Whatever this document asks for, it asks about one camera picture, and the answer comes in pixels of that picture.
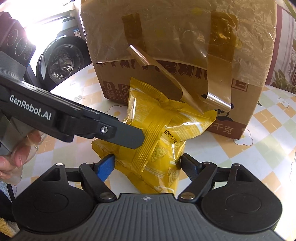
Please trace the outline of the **person's left hand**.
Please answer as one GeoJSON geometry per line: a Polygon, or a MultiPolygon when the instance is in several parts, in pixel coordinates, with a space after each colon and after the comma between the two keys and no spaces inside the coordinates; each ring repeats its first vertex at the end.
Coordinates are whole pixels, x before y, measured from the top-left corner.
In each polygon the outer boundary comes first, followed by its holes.
{"type": "Polygon", "coordinates": [[[23,166],[36,154],[46,135],[38,130],[30,132],[8,155],[1,155],[1,181],[17,185],[22,180],[23,166]]]}

